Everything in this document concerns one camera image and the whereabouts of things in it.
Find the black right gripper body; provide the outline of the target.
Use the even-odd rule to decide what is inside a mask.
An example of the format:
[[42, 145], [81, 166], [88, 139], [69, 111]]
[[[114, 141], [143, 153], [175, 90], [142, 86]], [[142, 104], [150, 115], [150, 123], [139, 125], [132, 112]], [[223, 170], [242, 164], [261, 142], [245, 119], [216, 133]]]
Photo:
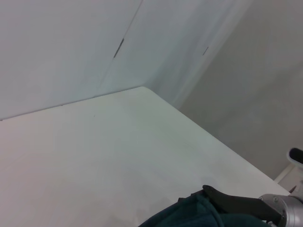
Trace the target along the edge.
[[251, 215], [273, 223], [285, 221], [285, 215], [279, 213], [261, 199], [227, 195], [209, 185], [203, 185], [203, 191], [213, 206], [224, 213]]

